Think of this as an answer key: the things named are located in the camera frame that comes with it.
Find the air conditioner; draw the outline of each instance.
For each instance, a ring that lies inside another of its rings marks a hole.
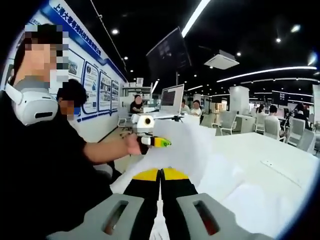
[[[225,70],[238,64],[239,62],[236,61],[234,56],[225,51],[219,50],[219,53],[207,61],[204,65]]]

